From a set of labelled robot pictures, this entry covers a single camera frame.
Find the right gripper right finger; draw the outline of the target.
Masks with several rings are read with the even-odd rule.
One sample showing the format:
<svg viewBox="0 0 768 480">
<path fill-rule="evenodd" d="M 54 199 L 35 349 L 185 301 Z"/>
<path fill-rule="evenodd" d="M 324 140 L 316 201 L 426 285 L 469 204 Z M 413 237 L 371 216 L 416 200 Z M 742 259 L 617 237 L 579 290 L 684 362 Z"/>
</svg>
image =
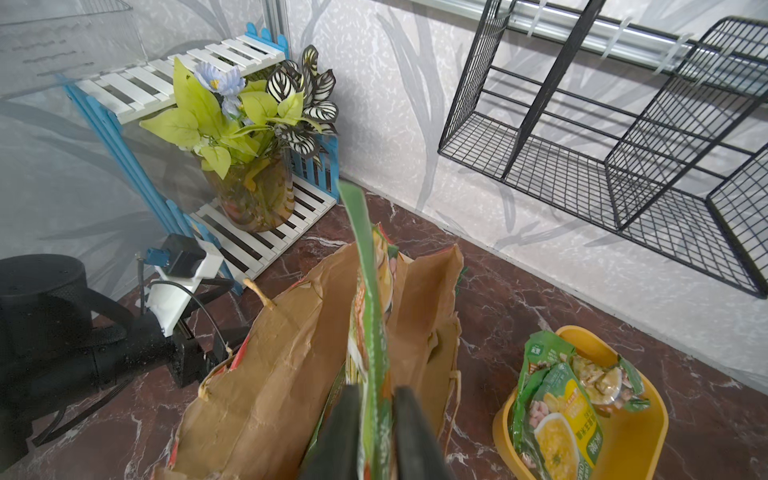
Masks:
<svg viewBox="0 0 768 480">
<path fill-rule="evenodd" d="M 394 414 L 397 477 L 400 480 L 454 479 L 409 387 L 396 388 Z"/>
</svg>

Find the red paper bag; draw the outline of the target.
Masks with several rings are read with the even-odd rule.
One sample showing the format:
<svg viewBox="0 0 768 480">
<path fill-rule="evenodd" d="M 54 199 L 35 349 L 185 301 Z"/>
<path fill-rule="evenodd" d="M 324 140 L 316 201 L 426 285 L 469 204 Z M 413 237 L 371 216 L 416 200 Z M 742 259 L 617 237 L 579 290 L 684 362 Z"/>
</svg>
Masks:
<svg viewBox="0 0 768 480">
<path fill-rule="evenodd" d="M 435 435 L 459 395 L 458 247 L 396 259 L 387 324 L 391 382 L 413 389 Z M 346 357 L 354 245 L 324 258 L 263 309 L 238 354 L 186 409 L 157 479 L 294 479 Z"/>
</svg>

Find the green packet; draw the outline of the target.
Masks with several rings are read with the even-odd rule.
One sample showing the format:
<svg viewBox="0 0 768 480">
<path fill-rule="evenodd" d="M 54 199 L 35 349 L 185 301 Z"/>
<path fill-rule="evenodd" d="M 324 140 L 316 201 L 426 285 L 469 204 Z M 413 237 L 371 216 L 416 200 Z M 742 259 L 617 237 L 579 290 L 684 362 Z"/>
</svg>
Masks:
<svg viewBox="0 0 768 480">
<path fill-rule="evenodd" d="M 575 355 L 570 366 L 601 416 L 610 417 L 619 411 L 637 413 L 651 405 L 640 372 L 621 356 L 616 364 L 603 367 Z"/>
<path fill-rule="evenodd" d="M 359 479 L 392 475 L 393 387 L 386 323 L 393 308 L 399 249 L 371 223 L 365 194 L 339 183 L 358 252 L 356 291 L 350 313 L 345 379 L 361 389 L 356 474 Z"/>
<path fill-rule="evenodd" d="M 517 397 L 508 421 L 513 447 L 538 479 L 589 479 L 604 435 L 574 372 L 573 345 L 549 331 L 524 347 Z"/>
</svg>

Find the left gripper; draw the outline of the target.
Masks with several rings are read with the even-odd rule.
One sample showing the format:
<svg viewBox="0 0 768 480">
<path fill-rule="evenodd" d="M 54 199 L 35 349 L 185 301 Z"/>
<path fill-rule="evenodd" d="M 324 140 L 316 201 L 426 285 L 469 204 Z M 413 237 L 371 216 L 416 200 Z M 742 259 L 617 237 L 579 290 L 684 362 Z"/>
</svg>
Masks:
<svg viewBox="0 0 768 480">
<path fill-rule="evenodd" d="M 182 329 L 166 337 L 152 313 L 135 319 L 120 345 L 119 378 L 133 378 L 166 367 L 179 388 L 201 382 L 215 367 L 233 356 L 248 334 L 245 326 L 225 328 L 204 350 L 199 340 Z"/>
</svg>

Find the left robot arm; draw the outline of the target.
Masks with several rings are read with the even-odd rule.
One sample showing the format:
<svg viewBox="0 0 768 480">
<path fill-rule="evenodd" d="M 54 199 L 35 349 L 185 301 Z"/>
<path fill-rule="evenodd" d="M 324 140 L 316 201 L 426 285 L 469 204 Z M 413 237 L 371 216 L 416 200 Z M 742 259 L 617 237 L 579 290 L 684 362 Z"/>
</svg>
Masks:
<svg viewBox="0 0 768 480">
<path fill-rule="evenodd" d="M 1 468 L 58 439 L 138 376 L 165 367 L 180 388 L 200 382 L 245 340 L 245 327 L 216 329 L 202 348 L 186 321 L 164 333 L 90 289 L 84 264 L 58 254 L 1 262 Z"/>
</svg>

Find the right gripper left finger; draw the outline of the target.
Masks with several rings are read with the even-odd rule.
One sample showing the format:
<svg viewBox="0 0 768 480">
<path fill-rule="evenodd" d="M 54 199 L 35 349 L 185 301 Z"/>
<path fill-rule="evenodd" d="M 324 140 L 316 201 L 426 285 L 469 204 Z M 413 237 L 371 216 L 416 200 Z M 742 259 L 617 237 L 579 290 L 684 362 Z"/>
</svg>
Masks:
<svg viewBox="0 0 768 480">
<path fill-rule="evenodd" d="M 346 385 L 302 467 L 299 479 L 357 479 L 361 389 Z"/>
</svg>

